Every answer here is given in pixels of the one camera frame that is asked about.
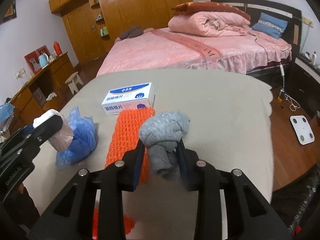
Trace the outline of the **white plastic bag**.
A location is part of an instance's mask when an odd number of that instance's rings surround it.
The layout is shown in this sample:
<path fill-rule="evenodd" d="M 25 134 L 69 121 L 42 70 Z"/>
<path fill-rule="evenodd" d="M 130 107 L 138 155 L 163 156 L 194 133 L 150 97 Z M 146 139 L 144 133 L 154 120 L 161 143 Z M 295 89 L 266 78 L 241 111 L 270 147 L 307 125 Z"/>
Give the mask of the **white plastic bag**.
<path fill-rule="evenodd" d="M 63 122 L 61 129 L 48 139 L 49 143 L 57 152 L 63 152 L 71 145 L 74 133 L 69 126 L 68 120 L 57 110 L 50 109 L 33 120 L 33 128 L 37 128 L 52 116 L 59 116 Z"/>

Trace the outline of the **grey sock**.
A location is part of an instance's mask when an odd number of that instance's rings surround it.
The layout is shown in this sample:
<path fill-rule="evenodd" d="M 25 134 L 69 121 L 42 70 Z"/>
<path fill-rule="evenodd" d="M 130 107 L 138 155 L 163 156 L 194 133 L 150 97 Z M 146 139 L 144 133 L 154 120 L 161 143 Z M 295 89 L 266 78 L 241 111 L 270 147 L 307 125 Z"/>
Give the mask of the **grey sock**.
<path fill-rule="evenodd" d="M 190 119 L 180 111 L 162 112 L 140 127 L 139 139 L 147 149 L 151 170 L 165 180 L 176 180 L 179 168 L 176 148 L 189 132 Z"/>

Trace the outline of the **wooden sideboard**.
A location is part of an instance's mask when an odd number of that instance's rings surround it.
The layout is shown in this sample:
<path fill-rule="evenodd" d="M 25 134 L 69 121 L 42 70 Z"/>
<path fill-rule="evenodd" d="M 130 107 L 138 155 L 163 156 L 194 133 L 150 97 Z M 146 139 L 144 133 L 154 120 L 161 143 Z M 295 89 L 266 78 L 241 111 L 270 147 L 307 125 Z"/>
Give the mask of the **wooden sideboard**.
<path fill-rule="evenodd" d="M 10 133 L 29 125 L 45 111 L 60 111 L 72 98 L 65 81 L 74 73 L 68 54 L 64 53 L 32 77 L 10 103 L 15 106 Z"/>

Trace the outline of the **blue plastic bag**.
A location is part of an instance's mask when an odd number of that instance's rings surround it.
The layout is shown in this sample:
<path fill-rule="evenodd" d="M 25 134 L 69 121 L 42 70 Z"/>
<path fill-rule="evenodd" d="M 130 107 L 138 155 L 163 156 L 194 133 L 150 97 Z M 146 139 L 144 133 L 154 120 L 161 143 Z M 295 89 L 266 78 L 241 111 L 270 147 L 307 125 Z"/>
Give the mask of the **blue plastic bag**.
<path fill-rule="evenodd" d="M 56 166 L 59 169 L 83 161 L 97 145 L 93 119 L 81 116 L 79 107 L 71 110 L 68 124 L 73 132 L 73 140 L 67 150 L 56 154 Z"/>

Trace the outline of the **small wooden stool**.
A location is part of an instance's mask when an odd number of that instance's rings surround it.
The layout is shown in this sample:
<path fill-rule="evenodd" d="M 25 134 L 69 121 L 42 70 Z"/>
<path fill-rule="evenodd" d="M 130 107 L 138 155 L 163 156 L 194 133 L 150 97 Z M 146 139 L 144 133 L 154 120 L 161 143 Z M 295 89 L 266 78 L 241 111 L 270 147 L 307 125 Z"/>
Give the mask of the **small wooden stool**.
<path fill-rule="evenodd" d="M 78 72 L 74 72 L 70 75 L 70 77 L 65 81 L 65 84 L 69 87 L 69 90 L 71 91 L 71 94 L 74 95 L 75 93 L 79 92 L 79 89 L 77 87 L 77 84 L 80 84 L 81 86 L 84 85 L 84 82 L 79 76 Z"/>

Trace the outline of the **light blue kettle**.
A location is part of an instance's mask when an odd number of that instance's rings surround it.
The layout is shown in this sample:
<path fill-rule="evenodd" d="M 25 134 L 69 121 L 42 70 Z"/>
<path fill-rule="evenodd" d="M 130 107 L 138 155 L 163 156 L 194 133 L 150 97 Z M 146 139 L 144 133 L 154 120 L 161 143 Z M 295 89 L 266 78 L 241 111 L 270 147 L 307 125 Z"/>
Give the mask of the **light blue kettle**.
<path fill-rule="evenodd" d="M 39 61 L 39 64 L 40 64 L 41 68 L 44 68 L 49 63 L 49 56 L 46 53 L 42 53 L 38 57 L 38 61 Z"/>

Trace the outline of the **orange foam net flat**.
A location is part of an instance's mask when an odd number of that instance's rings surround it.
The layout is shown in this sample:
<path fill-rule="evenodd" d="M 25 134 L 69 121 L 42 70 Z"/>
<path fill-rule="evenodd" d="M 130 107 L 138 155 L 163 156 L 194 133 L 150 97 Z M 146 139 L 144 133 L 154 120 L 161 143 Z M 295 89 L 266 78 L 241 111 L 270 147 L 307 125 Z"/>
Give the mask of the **orange foam net flat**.
<path fill-rule="evenodd" d="M 125 109 L 119 113 L 108 148 L 105 167 L 121 159 L 125 152 L 136 148 L 139 129 L 148 118 L 154 116 L 154 112 L 152 107 L 146 107 Z"/>

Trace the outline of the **white bathroom scale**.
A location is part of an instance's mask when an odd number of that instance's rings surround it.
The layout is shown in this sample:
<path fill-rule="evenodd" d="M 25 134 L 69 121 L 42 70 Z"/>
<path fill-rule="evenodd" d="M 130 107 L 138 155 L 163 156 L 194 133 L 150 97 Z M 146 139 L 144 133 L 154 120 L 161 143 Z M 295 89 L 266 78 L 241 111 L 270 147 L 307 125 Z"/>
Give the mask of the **white bathroom scale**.
<path fill-rule="evenodd" d="M 306 145 L 315 141 L 315 136 L 305 116 L 292 115 L 290 116 L 290 122 L 301 145 Z"/>

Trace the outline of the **wooden wardrobe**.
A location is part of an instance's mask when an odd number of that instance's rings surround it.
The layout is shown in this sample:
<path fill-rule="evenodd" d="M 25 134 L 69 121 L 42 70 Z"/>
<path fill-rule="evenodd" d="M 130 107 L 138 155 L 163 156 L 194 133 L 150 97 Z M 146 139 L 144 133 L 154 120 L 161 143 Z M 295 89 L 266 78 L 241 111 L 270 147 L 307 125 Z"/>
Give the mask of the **wooden wardrobe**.
<path fill-rule="evenodd" d="M 133 25 L 164 28 L 172 7 L 192 0 L 49 0 L 60 14 L 80 64 L 106 55 L 115 39 Z"/>

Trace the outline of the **brown slippers on bed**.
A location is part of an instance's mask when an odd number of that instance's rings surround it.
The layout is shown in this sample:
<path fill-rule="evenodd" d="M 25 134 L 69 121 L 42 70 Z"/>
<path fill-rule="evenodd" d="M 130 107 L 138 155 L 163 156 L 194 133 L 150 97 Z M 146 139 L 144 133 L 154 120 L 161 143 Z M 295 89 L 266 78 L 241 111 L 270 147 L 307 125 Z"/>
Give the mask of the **brown slippers on bed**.
<path fill-rule="evenodd" d="M 120 40 L 124 40 L 126 38 L 134 38 L 140 35 L 143 35 L 144 31 L 137 25 L 133 25 L 129 30 L 124 31 L 119 35 Z"/>

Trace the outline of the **white lotion bottle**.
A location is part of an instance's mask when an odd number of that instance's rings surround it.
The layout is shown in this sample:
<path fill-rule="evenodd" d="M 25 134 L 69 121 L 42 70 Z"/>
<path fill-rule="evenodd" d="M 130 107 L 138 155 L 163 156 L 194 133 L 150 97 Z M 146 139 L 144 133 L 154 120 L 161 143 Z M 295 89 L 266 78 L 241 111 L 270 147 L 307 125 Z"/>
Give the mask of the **white lotion bottle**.
<path fill-rule="evenodd" d="M 311 64 L 314 66 L 316 64 L 316 51 L 313 52 L 312 57 L 311 57 Z"/>

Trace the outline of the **brown folded blanket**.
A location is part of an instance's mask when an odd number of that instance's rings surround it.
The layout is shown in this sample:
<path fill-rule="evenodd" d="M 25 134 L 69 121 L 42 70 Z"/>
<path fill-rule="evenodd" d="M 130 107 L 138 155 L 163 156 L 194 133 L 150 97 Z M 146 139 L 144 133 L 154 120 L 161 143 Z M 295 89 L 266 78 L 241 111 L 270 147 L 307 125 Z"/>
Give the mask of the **brown folded blanket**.
<path fill-rule="evenodd" d="M 251 20 L 251 17 L 246 12 L 237 7 L 221 2 L 187 2 L 173 7 L 172 10 L 175 12 L 175 15 L 191 15 L 201 11 L 232 12 L 242 16 L 248 21 Z"/>

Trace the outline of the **blue pillow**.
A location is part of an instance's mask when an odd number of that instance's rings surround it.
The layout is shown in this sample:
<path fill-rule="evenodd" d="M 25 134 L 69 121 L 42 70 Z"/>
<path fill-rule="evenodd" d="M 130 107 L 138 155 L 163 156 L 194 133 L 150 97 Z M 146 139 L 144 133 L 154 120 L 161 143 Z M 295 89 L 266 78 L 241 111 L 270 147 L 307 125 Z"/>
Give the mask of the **blue pillow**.
<path fill-rule="evenodd" d="M 287 24 L 288 22 L 285 20 L 278 19 L 262 12 L 259 20 L 255 25 L 253 25 L 252 29 L 279 39 L 286 30 Z"/>

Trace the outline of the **folded pink quilt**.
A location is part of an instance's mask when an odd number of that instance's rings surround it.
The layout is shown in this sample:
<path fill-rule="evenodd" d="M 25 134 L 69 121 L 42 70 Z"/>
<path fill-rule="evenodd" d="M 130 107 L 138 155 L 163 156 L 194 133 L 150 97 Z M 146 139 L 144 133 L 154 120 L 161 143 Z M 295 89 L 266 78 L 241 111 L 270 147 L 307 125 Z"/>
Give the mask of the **folded pink quilt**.
<path fill-rule="evenodd" d="M 202 37 L 245 36 L 250 21 L 233 12 L 201 11 L 192 15 L 177 15 L 168 27 L 176 33 Z"/>

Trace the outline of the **wall power socket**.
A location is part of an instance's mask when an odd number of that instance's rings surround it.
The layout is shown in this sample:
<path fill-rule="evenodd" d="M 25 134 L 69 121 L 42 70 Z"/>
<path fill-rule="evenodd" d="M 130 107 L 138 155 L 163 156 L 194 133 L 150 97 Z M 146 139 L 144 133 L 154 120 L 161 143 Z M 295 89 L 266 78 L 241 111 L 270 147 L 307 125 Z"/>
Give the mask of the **wall power socket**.
<path fill-rule="evenodd" d="M 302 22 L 309 26 L 310 28 L 313 28 L 313 21 L 305 16 L 302 17 Z"/>

